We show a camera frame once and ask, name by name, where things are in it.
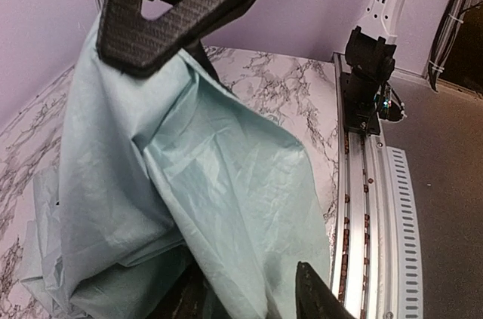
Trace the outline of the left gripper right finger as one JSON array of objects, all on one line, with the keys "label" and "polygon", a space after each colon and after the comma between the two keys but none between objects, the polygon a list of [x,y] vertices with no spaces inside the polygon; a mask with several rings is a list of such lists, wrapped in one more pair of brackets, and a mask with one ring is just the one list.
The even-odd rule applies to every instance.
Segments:
[{"label": "left gripper right finger", "polygon": [[298,262],[295,277],[298,319],[353,319],[308,262]]}]

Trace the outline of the mint green folding umbrella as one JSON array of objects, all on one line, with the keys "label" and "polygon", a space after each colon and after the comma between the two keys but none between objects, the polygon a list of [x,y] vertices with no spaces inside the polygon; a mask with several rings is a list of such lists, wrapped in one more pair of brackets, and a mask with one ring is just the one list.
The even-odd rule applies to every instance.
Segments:
[{"label": "mint green folding umbrella", "polygon": [[145,318],[192,262],[233,318],[293,318],[297,263],[330,277],[303,144],[185,51],[145,80],[88,33],[58,167],[33,180],[20,283],[54,316]]}]

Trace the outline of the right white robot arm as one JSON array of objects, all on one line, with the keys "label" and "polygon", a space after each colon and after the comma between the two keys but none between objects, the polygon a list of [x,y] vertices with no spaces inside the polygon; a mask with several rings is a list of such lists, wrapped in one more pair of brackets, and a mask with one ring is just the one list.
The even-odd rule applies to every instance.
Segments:
[{"label": "right white robot arm", "polygon": [[395,69],[397,25],[406,0],[369,0],[345,49],[349,73],[340,75],[343,126],[361,135],[380,134],[379,118],[394,104],[389,79]]}]

